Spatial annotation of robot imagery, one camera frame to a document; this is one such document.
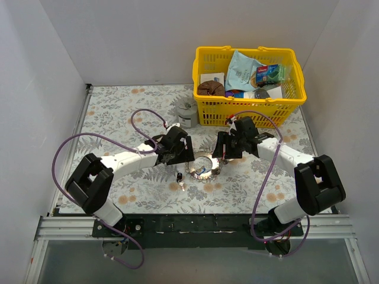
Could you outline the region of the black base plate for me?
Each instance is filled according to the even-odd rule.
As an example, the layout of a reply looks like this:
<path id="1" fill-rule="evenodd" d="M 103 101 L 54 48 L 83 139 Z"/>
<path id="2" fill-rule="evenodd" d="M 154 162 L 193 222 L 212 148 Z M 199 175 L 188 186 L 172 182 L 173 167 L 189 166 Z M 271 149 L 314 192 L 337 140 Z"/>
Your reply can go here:
<path id="1" fill-rule="evenodd" d="M 118 230 L 143 249 L 242 247 L 263 250 L 250 233 L 250 214 L 128 214 Z"/>

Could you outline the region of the grey paper-wrapped roll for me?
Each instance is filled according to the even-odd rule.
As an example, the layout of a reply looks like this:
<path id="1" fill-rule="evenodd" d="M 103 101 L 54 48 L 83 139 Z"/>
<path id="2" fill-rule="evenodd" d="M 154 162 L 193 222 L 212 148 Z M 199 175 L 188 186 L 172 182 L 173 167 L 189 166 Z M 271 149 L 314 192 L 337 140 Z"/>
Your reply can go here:
<path id="1" fill-rule="evenodd" d="M 198 125 L 198 107 L 195 99 L 180 98 L 175 104 L 176 117 L 182 128 L 194 128 Z"/>

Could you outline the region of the yellow plastic basket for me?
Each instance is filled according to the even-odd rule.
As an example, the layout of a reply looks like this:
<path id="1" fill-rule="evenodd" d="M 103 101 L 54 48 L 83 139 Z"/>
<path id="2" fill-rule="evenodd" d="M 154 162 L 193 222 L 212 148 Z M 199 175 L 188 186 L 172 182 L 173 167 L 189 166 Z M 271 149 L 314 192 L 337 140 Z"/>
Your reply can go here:
<path id="1" fill-rule="evenodd" d="M 250 116 L 257 127 L 281 125 L 307 100 L 294 50 L 201 46 L 192 68 L 194 99 L 201 125 L 225 126 L 231 115 Z"/>

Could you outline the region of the white blue bottle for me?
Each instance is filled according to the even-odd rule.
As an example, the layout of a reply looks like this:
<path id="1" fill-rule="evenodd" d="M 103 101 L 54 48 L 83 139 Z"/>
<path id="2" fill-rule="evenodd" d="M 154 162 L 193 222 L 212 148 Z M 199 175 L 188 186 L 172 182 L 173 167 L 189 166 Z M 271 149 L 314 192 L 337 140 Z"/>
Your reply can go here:
<path id="1" fill-rule="evenodd" d="M 225 97 L 234 97 L 240 99 L 282 99 L 282 89 L 280 86 L 265 86 L 253 91 L 231 90 L 226 91 Z"/>

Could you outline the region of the light blue chips bag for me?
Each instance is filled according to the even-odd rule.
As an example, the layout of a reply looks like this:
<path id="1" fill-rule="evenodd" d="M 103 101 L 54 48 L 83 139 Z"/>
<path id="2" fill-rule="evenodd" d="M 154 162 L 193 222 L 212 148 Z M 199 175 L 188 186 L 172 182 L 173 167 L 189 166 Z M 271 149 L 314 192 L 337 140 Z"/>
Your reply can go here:
<path id="1" fill-rule="evenodd" d="M 235 50 L 229 63 L 225 80 L 225 90 L 253 91 L 257 88 L 255 83 L 256 68 L 263 64 L 256 59 L 245 56 Z"/>

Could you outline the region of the green sponge pack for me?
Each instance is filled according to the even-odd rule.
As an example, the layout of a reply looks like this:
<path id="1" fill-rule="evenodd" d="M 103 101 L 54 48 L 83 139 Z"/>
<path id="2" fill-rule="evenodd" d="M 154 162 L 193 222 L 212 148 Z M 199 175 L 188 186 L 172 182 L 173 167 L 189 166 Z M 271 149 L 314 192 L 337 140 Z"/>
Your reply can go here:
<path id="1" fill-rule="evenodd" d="M 288 68 L 283 64 L 271 64 L 256 68 L 255 82 L 257 85 L 276 84 L 289 77 Z"/>

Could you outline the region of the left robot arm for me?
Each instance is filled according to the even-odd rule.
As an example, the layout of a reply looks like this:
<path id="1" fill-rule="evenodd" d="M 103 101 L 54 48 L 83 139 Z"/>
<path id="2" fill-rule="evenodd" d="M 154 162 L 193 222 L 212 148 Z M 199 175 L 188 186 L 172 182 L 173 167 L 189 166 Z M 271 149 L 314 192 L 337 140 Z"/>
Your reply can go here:
<path id="1" fill-rule="evenodd" d="M 141 169 L 194 160 L 191 136 L 174 124 L 165 134 L 146 140 L 130 151 L 107 157 L 87 154 L 71 174 L 65 189 L 86 214 L 102 220 L 105 229 L 118 237 L 125 232 L 126 222 L 122 211 L 108 197 L 112 183 Z"/>

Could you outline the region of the white small box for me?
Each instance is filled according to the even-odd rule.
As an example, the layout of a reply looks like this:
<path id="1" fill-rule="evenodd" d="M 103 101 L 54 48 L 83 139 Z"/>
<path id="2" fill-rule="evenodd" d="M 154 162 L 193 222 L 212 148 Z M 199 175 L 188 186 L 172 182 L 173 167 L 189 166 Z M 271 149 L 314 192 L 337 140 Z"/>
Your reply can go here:
<path id="1" fill-rule="evenodd" d="M 200 75 L 200 83 L 215 81 L 224 85 L 224 73 L 205 73 Z"/>

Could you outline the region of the metal disc with keyrings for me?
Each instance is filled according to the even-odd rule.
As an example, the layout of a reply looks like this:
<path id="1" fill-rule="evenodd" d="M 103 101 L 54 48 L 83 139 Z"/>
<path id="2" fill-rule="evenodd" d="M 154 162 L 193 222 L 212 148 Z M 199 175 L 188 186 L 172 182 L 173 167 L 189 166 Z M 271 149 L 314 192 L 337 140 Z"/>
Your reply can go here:
<path id="1" fill-rule="evenodd" d="M 219 159 L 212 158 L 210 153 L 198 151 L 194 158 L 195 160 L 185 164 L 186 172 L 194 180 L 208 182 L 220 174 L 222 165 Z"/>

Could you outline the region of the floral tablecloth mat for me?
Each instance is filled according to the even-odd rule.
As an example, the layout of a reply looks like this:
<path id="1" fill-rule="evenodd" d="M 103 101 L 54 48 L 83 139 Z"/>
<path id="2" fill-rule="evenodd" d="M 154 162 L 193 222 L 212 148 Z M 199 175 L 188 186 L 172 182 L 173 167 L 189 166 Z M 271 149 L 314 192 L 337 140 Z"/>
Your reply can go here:
<path id="1" fill-rule="evenodd" d="M 146 136 L 164 132 L 176 121 L 175 104 L 192 96 L 191 85 L 103 86 L 91 92 L 81 121 L 82 137 L 68 165 L 73 172 L 84 155 L 112 156 L 123 146 L 136 147 Z M 113 183 L 109 196 L 125 213 L 248 214 L 266 213 L 296 195 L 295 181 L 279 167 L 250 154 L 233 160 L 208 182 L 189 176 L 184 164 L 133 172 Z M 183 173 L 185 192 L 176 182 Z"/>

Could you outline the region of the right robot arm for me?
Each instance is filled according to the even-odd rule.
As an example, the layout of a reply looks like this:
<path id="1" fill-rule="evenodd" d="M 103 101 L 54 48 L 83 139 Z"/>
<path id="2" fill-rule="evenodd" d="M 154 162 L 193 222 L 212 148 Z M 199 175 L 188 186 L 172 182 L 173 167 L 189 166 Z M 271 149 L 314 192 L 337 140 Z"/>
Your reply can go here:
<path id="1" fill-rule="evenodd" d="M 278 166 L 295 180 L 296 196 L 268 213 L 267 219 L 254 227 L 281 235 L 296 221 L 314 216 L 346 198 L 341 179 L 333 160 L 327 155 L 312 156 L 284 144 L 281 137 L 260 133 L 251 117 L 226 120 L 229 131 L 217 135 L 213 158 L 240 159 L 243 153 L 252 154 Z"/>

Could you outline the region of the brown round scrunchie item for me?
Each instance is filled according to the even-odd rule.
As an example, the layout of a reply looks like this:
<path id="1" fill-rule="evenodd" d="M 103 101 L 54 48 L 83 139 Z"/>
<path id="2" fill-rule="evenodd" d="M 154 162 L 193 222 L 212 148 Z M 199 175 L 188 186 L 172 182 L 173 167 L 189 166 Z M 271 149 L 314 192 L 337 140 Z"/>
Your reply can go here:
<path id="1" fill-rule="evenodd" d="M 197 94 L 201 96 L 225 96 L 225 88 L 220 82 L 209 80 L 198 86 Z"/>

